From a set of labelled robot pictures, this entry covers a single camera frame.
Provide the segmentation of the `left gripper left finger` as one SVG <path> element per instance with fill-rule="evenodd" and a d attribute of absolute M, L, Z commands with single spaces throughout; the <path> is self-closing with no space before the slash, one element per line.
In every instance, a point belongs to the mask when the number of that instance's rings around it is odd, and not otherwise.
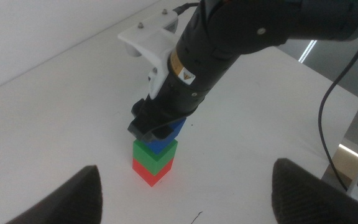
<path fill-rule="evenodd" d="M 85 166 L 9 223 L 101 223 L 103 194 L 98 167 Z"/>

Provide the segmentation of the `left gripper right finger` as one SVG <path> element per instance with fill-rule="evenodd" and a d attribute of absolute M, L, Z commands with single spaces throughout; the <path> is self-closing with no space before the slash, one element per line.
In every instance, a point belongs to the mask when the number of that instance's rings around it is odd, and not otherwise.
<path fill-rule="evenodd" d="M 278 223 L 358 223 L 358 201 L 287 158 L 273 165 L 272 208 Z"/>

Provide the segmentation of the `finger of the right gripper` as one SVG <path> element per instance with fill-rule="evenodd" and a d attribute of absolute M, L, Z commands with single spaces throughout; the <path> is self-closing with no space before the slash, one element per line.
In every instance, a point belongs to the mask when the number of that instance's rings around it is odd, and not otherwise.
<path fill-rule="evenodd" d="M 161 141 L 173 133 L 173 128 L 170 125 L 177 121 L 179 119 L 138 116 L 130 123 L 127 130 L 138 140 Z"/>

